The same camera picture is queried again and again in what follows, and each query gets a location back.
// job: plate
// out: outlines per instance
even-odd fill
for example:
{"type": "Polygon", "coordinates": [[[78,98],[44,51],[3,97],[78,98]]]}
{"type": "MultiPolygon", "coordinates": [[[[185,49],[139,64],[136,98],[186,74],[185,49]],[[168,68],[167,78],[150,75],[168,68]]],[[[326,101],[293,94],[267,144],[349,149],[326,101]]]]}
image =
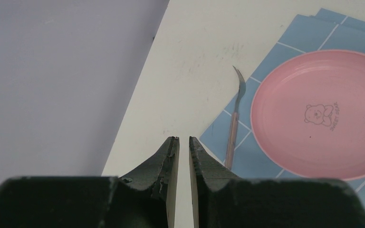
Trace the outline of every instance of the plate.
{"type": "Polygon", "coordinates": [[[264,153],[310,178],[365,176],[365,54],[315,51],[274,69],[251,105],[264,153]]]}

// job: white table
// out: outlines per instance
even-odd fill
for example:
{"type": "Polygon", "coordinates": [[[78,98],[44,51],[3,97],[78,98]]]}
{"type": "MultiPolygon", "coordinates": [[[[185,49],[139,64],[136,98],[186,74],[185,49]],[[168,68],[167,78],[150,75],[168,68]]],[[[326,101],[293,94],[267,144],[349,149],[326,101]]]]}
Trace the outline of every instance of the white table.
{"type": "Polygon", "coordinates": [[[123,175],[180,137],[176,228],[193,227],[188,137],[199,137],[296,14],[365,20],[365,0],[170,0],[103,175],[123,175]],[[239,49],[232,50],[239,44],[239,49]]]}

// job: blue cloth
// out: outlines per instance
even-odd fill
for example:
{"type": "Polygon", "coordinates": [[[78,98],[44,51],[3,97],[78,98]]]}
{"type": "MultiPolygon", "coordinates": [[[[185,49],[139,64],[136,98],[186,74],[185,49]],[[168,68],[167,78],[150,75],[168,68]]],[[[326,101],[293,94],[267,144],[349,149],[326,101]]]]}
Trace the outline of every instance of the blue cloth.
{"type": "MultiPolygon", "coordinates": [[[[346,49],[365,53],[365,22],[326,9],[321,9],[315,16],[297,15],[293,19],[246,82],[246,94],[239,108],[240,124],[232,167],[235,174],[243,178],[299,178],[276,165],[260,149],[251,131],[250,109],[260,82],[274,68],[295,56],[319,49],[346,49]]],[[[201,142],[221,161],[226,156],[236,96],[200,137],[201,142]]],[[[365,206],[365,178],[348,183],[358,191],[357,194],[365,206]]]]}

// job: bear logo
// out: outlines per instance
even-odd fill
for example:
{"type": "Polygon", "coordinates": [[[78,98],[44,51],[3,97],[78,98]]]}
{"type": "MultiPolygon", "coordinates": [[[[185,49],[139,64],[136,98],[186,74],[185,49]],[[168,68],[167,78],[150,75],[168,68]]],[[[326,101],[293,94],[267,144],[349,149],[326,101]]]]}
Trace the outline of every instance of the bear logo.
{"type": "Polygon", "coordinates": [[[322,124],[324,126],[331,126],[331,116],[334,107],[332,105],[307,105],[307,110],[304,114],[306,123],[322,124]]]}

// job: pink fork handle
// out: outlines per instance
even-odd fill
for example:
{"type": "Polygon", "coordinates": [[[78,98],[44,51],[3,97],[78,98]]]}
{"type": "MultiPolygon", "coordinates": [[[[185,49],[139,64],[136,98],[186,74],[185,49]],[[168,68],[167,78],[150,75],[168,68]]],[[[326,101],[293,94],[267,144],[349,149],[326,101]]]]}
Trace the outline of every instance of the pink fork handle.
{"type": "Polygon", "coordinates": [[[233,166],[234,148],[236,148],[237,127],[239,125],[239,114],[231,114],[229,141],[227,142],[226,160],[224,166],[231,170],[233,166]]]}

